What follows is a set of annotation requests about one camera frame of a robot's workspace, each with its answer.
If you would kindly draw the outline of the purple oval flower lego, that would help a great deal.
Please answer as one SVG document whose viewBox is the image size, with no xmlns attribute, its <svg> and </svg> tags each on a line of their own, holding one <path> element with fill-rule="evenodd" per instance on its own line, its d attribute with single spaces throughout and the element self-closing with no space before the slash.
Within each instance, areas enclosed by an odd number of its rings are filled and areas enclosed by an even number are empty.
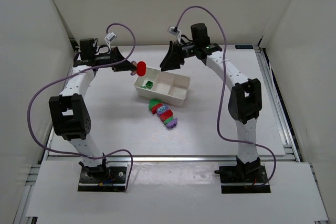
<svg viewBox="0 0 336 224">
<path fill-rule="evenodd" d="M 167 105 L 162 105 L 161 107 L 159 107 L 156 111 L 157 116 L 160 116 L 161 114 L 163 114 L 165 111 L 169 110 L 169 107 Z"/>
</svg>

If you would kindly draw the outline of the green lego plates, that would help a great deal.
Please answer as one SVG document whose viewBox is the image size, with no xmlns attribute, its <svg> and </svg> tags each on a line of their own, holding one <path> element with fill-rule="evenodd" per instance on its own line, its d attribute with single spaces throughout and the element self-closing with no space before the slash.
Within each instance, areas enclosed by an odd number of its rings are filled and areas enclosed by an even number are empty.
<svg viewBox="0 0 336 224">
<path fill-rule="evenodd" d="M 158 109 L 159 107 L 161 107 L 161 106 L 162 106 L 162 104 L 161 104 L 161 103 L 158 103 L 158 104 L 156 104 L 155 106 L 151 107 L 151 108 L 150 108 L 150 111 L 152 112 L 152 114 L 155 114 L 156 111 L 157 111 L 157 109 Z"/>
</svg>

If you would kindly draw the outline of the red half-round lego brick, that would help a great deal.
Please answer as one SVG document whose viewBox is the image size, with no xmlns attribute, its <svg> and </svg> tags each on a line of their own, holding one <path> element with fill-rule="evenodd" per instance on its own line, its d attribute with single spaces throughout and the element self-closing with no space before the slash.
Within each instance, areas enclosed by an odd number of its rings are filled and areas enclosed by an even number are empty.
<svg viewBox="0 0 336 224">
<path fill-rule="evenodd" d="M 153 114 L 161 115 L 166 110 L 166 106 L 164 104 L 158 104 L 153 108 Z"/>
</svg>

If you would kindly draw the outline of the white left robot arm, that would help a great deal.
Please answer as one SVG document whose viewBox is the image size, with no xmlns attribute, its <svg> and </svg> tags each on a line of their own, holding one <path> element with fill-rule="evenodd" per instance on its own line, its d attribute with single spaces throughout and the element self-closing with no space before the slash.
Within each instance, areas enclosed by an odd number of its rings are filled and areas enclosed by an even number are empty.
<svg viewBox="0 0 336 224">
<path fill-rule="evenodd" d="M 80 52 L 75 57 L 72 74 L 64 89 L 58 96 L 49 99 L 49 109 L 52 124 L 56 135 L 68 141 L 79 154 L 83 154 L 80 166 L 88 176 L 106 178 L 109 170 L 106 159 L 96 159 L 103 155 L 93 141 L 91 131 L 91 118 L 85 105 L 84 97 L 89 84 L 95 78 L 97 69 L 84 73 L 81 70 L 90 67 L 120 64 L 112 66 L 114 72 L 131 71 L 136 73 L 137 64 L 125 60 L 118 47 L 113 47 L 105 54 L 99 54 L 96 40 L 93 38 L 79 41 Z"/>
</svg>

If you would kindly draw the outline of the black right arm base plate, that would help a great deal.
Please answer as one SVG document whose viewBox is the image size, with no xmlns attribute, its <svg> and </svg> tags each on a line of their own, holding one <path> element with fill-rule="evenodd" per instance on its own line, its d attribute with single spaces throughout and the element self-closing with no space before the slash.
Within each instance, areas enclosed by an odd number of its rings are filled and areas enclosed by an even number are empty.
<svg viewBox="0 0 336 224">
<path fill-rule="evenodd" d="M 219 175 L 222 194 L 268 194 L 271 189 L 265 166 L 243 175 L 237 166 L 220 166 L 214 174 Z"/>
</svg>

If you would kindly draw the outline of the green top lego brick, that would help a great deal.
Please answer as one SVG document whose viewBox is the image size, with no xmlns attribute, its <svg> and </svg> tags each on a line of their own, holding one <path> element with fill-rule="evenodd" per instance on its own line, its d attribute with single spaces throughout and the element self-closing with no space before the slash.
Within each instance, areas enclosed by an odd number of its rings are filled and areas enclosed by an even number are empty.
<svg viewBox="0 0 336 224">
<path fill-rule="evenodd" d="M 149 107 L 153 107 L 156 106 L 157 104 L 161 103 L 161 101 L 159 99 L 152 99 L 149 102 Z"/>
</svg>

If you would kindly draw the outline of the red oval flower lego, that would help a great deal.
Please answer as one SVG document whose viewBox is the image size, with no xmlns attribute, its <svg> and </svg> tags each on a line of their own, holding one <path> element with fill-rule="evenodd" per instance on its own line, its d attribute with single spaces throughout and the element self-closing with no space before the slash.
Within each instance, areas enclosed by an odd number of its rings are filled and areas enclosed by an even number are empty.
<svg viewBox="0 0 336 224">
<path fill-rule="evenodd" d="M 146 74 L 146 63 L 144 61 L 139 61 L 136 66 L 136 73 L 139 77 Z"/>
</svg>

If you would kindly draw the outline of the green square lego brick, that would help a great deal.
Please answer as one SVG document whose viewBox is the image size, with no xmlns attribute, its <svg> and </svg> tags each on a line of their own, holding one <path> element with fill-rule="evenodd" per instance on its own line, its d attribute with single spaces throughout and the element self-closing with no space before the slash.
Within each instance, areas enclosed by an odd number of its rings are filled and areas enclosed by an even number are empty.
<svg viewBox="0 0 336 224">
<path fill-rule="evenodd" d="M 146 87 L 147 89 L 152 89 L 153 85 L 154 85 L 154 83 L 153 83 L 152 81 L 148 81 L 148 82 L 145 84 L 145 87 Z"/>
</svg>

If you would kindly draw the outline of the red double half-round lego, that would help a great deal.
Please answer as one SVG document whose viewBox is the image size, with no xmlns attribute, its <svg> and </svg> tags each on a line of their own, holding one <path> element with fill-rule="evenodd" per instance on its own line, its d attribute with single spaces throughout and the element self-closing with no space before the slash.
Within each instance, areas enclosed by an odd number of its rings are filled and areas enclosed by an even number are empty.
<svg viewBox="0 0 336 224">
<path fill-rule="evenodd" d="M 161 115 L 160 115 L 160 120 L 162 122 L 166 121 L 167 119 L 171 118 L 173 116 L 173 112 L 169 109 L 169 110 L 166 110 L 165 112 L 163 112 Z"/>
</svg>

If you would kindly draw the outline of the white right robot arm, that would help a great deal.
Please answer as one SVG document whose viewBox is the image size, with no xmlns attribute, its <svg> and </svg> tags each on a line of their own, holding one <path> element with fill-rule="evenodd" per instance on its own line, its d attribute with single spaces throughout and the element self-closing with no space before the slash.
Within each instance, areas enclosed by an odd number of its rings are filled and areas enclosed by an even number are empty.
<svg viewBox="0 0 336 224">
<path fill-rule="evenodd" d="M 220 168 L 217 173 L 227 183 L 255 182 L 261 167 L 256 147 L 256 124 L 262 109 L 260 81 L 246 77 L 232 63 L 226 62 L 224 56 L 214 54 L 222 48 L 210 41 L 205 24 L 191 26 L 191 40 L 177 27 L 169 27 L 168 32 L 176 41 L 170 41 L 169 50 L 160 63 L 161 71 L 179 69 L 186 58 L 196 57 L 212 69 L 230 91 L 228 111 L 237 127 L 237 164 Z"/>
</svg>

